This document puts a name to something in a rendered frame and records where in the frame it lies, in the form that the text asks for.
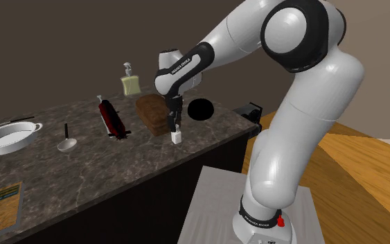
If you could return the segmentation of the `brown bread loaf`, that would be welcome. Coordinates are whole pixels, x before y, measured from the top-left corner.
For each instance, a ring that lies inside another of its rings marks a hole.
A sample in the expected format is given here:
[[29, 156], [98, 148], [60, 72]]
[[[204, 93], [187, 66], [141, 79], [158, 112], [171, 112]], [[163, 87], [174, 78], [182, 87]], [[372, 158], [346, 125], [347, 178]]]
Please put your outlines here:
[[157, 94], [142, 96], [135, 102], [135, 108], [139, 118], [155, 137], [170, 132], [167, 122], [169, 111], [162, 96]]

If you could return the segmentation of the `black ball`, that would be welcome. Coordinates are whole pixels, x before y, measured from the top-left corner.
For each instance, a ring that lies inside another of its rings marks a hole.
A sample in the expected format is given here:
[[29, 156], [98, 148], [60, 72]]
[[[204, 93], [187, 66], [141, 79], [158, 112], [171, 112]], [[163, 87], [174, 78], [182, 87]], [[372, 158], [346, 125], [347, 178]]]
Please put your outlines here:
[[189, 103], [187, 111], [193, 120], [205, 121], [213, 116], [215, 110], [210, 100], [197, 98]]

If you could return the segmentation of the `small white bottle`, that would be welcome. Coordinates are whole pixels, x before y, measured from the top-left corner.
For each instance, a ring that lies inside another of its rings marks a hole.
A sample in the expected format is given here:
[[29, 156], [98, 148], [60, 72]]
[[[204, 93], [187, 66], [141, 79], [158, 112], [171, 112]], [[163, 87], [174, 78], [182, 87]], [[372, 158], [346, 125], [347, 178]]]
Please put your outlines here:
[[171, 141], [174, 144], [179, 144], [182, 142], [181, 130], [179, 129], [179, 125], [175, 125], [175, 131], [171, 132]]

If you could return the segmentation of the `yellow soap dispenser bottle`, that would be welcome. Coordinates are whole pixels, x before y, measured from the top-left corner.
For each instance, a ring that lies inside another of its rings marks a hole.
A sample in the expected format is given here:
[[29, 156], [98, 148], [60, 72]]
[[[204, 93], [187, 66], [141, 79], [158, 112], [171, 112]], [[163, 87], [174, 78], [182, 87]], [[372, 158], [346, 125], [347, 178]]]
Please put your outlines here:
[[126, 96], [140, 94], [141, 88], [139, 86], [139, 77], [132, 73], [132, 66], [129, 62], [125, 62], [124, 67], [125, 67], [125, 76], [121, 78], [124, 94]]

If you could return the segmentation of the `red and black brush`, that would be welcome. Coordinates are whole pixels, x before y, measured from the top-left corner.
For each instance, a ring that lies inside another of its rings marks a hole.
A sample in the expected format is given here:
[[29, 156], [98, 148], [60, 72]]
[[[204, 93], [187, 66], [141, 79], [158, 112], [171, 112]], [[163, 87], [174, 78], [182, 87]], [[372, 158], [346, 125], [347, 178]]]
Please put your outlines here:
[[100, 100], [98, 107], [103, 122], [106, 125], [108, 136], [117, 140], [126, 139], [132, 132], [130, 130], [126, 130], [118, 112], [108, 100], [102, 99], [101, 95], [97, 95], [96, 97]]

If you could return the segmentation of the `black appliance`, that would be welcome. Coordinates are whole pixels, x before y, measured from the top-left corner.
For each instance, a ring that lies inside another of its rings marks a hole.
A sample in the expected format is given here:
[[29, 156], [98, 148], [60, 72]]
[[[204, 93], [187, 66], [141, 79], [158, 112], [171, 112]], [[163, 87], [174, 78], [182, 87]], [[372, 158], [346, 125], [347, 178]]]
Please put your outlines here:
[[263, 126], [260, 124], [260, 119], [263, 108], [261, 106], [250, 102], [242, 107], [234, 109], [233, 111], [256, 124], [256, 128], [249, 133], [249, 139], [257, 136], [262, 131]]

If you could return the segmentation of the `grey robot stand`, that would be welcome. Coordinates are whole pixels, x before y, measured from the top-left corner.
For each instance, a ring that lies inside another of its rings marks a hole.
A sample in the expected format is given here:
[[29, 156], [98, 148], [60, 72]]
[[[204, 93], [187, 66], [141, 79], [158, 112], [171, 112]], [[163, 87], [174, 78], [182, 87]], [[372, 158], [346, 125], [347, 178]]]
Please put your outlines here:
[[[177, 244], [243, 244], [233, 231], [247, 176], [204, 166]], [[308, 187], [300, 186], [284, 209], [293, 227], [292, 244], [326, 244]]]

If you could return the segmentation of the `white oval baking dish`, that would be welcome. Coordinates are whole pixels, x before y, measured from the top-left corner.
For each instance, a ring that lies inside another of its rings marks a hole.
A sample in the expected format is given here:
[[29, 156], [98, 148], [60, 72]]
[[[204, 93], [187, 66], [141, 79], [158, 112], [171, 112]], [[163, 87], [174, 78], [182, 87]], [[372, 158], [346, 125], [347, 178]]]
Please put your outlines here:
[[0, 127], [0, 155], [7, 155], [30, 145], [43, 128], [42, 123], [21, 121]]

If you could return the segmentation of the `small grey black-handled pan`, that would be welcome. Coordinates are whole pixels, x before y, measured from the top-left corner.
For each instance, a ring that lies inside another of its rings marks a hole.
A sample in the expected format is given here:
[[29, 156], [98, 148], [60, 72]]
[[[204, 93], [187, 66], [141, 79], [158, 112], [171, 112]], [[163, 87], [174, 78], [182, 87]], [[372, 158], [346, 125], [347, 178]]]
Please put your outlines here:
[[69, 153], [72, 150], [74, 150], [74, 148], [76, 147], [77, 140], [74, 139], [74, 138], [70, 138], [69, 137], [69, 130], [68, 130], [68, 124], [67, 123], [64, 124], [64, 135], [65, 135], [65, 138], [64, 138], [63, 141], [61, 141], [57, 145], [57, 149], [60, 152]]

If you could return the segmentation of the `black-handled knife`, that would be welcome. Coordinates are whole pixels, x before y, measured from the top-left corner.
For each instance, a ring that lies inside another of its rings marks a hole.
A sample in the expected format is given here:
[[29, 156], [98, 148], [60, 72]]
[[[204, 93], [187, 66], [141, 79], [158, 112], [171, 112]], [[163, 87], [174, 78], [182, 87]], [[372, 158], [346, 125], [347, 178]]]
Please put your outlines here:
[[6, 121], [6, 122], [3, 122], [3, 123], [0, 123], [0, 126], [6, 125], [6, 124], [9, 124], [9, 123], [15, 123], [15, 122], [18, 122], [18, 121], [25, 121], [27, 119], [33, 119], [33, 116], [20, 118], [20, 119], [14, 119], [14, 120], [11, 120], [11, 121]]

